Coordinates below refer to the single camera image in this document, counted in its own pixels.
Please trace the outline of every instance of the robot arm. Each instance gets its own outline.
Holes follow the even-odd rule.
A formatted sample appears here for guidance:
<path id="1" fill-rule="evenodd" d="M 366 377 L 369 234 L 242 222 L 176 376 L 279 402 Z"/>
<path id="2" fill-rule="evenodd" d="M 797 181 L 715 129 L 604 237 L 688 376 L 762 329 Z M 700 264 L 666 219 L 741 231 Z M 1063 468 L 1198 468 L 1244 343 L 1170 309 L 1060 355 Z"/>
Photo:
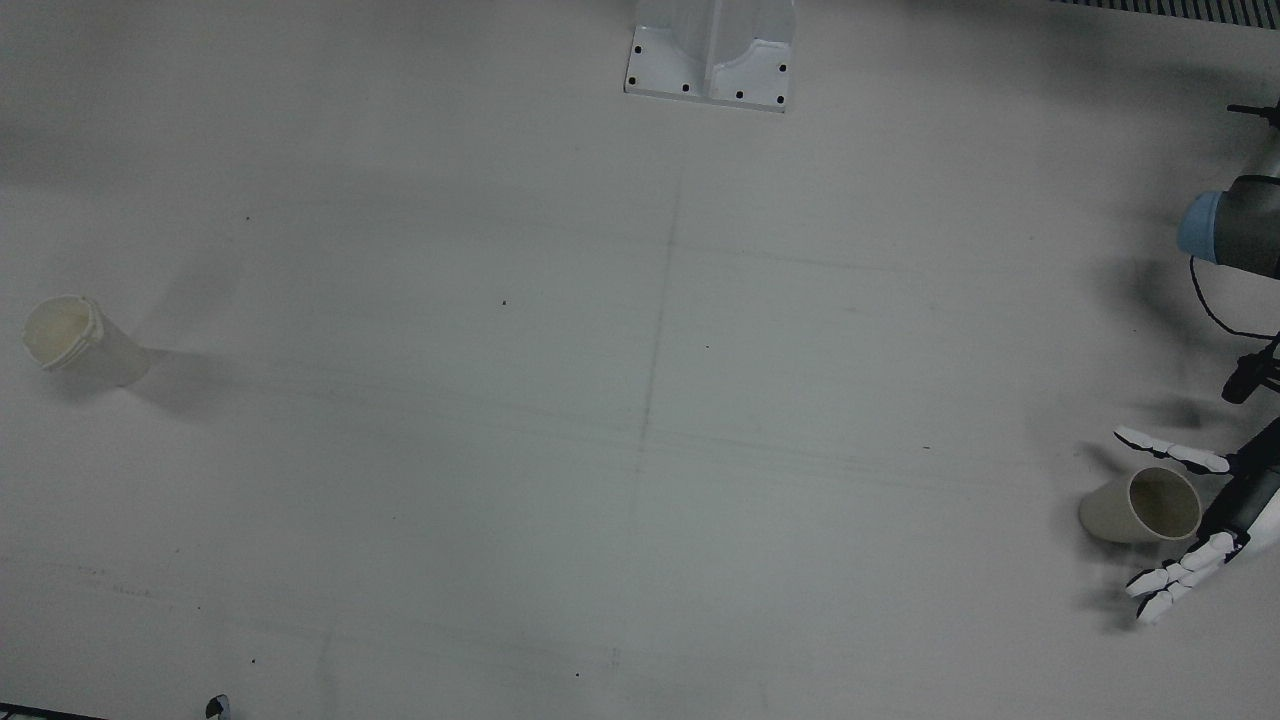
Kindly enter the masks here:
<path id="1" fill-rule="evenodd" d="M 1201 520 L 1198 542 L 1176 561 L 1139 573 L 1125 592 L 1140 597 L 1138 621 L 1152 624 L 1174 602 L 1248 547 L 1257 552 L 1280 539 L 1280 419 L 1230 457 L 1185 448 L 1120 428 L 1116 437 L 1130 447 L 1165 454 L 1193 466 L 1208 468 L 1213 459 L 1226 462 L 1231 480 Z"/>

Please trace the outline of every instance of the metal mount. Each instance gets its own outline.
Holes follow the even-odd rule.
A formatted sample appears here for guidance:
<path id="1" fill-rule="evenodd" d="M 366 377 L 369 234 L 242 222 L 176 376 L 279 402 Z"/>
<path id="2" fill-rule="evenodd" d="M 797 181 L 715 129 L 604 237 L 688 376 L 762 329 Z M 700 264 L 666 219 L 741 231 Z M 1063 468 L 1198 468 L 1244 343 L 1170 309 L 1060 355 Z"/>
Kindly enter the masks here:
<path id="1" fill-rule="evenodd" d="M 782 113 L 794 35 L 792 0 L 641 0 L 622 88 Z"/>

